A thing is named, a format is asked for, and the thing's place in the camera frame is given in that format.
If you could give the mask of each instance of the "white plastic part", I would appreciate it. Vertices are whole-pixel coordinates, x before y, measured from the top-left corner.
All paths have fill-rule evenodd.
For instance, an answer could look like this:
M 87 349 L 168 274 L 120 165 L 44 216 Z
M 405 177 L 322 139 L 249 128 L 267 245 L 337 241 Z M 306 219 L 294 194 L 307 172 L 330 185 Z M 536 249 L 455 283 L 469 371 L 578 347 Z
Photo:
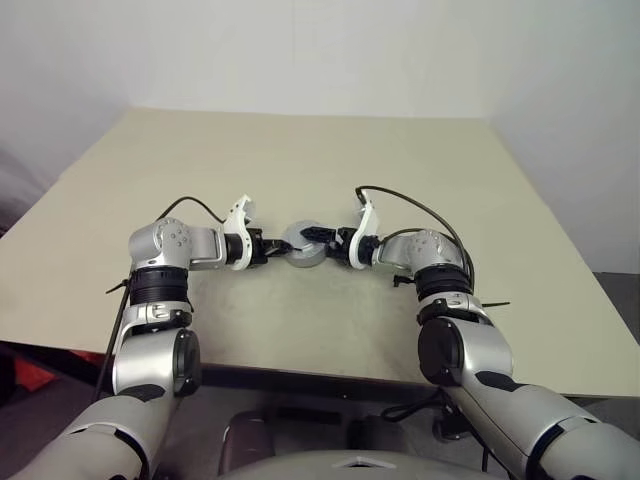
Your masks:
M 351 244 L 349 245 L 349 263 L 356 270 L 363 270 L 367 265 L 361 263 L 358 259 L 358 246 L 360 245 L 360 240 L 362 237 L 368 235 L 375 235 L 378 231 L 378 225 L 380 221 L 378 220 L 378 214 L 373 208 L 373 203 L 369 200 L 366 192 L 362 192 L 362 196 L 365 199 L 365 203 L 362 206 L 362 220 L 360 220 L 360 226 L 356 233 L 353 234 L 353 238 L 351 239 Z
M 244 270 L 251 262 L 253 247 L 251 246 L 251 237 L 247 231 L 246 224 L 253 220 L 254 213 L 253 202 L 247 195 L 243 195 L 234 204 L 222 225 L 225 234 L 239 235 L 242 239 L 242 257 L 233 262 L 230 267 L 231 270 Z

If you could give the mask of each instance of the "white wall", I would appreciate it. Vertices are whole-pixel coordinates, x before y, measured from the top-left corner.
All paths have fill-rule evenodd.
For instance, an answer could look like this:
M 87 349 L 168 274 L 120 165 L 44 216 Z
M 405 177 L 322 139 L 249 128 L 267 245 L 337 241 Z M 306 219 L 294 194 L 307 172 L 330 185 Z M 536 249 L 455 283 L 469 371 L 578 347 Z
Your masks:
M 130 104 L 486 117 L 591 268 L 637 272 L 638 20 L 634 0 L 5 0 L 0 205 L 21 214 Z

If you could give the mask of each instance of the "beige table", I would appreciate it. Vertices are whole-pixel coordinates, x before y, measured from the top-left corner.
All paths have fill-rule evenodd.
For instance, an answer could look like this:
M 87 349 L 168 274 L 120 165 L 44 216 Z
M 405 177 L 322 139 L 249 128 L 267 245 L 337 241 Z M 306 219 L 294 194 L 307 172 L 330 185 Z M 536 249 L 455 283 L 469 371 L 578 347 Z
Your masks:
M 0 339 L 103 351 L 129 268 L 127 240 L 192 194 L 224 215 L 243 193 L 265 235 L 314 219 L 355 226 L 353 187 L 400 190 L 458 230 L 476 294 L 520 382 L 565 394 L 640 395 L 640 351 L 591 272 L 479 120 L 286 117 L 133 110 L 0 241 Z M 436 226 L 372 193 L 381 234 Z M 190 204 L 175 216 L 210 219 Z M 332 261 L 197 272 L 190 297 L 206 362 L 422 381 L 413 287 Z

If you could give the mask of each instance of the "gray cylindrical object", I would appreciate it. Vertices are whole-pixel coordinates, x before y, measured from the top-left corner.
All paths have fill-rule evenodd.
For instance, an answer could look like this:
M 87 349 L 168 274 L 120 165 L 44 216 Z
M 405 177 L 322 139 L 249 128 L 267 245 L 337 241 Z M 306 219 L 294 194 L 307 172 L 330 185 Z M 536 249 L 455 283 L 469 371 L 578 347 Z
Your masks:
M 326 258 L 325 245 L 323 243 L 311 242 L 300 233 L 308 227 L 324 227 L 324 225 L 313 220 L 301 220 L 285 230 L 282 239 L 290 243 L 296 250 L 289 252 L 285 258 L 294 267 L 315 267 Z

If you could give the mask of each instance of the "tabletop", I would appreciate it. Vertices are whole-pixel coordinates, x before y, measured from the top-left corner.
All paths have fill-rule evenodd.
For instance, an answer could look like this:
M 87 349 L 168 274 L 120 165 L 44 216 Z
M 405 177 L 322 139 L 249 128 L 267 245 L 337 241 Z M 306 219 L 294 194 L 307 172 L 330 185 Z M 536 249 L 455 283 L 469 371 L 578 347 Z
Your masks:
M 0 339 L 104 351 L 126 277 L 129 235 L 174 199 L 224 212 L 243 194 L 251 226 L 357 226 L 354 187 L 429 205 L 460 234 L 476 296 L 513 351 L 514 378 L 570 395 L 640 395 L 640 350 L 548 207 L 491 127 L 391 119 L 131 110 L 0 240 Z M 372 192 L 380 234 L 439 228 Z M 195 204 L 172 213 L 211 225 Z M 417 299 L 390 276 L 331 260 L 296 269 L 193 272 L 204 362 L 422 382 Z

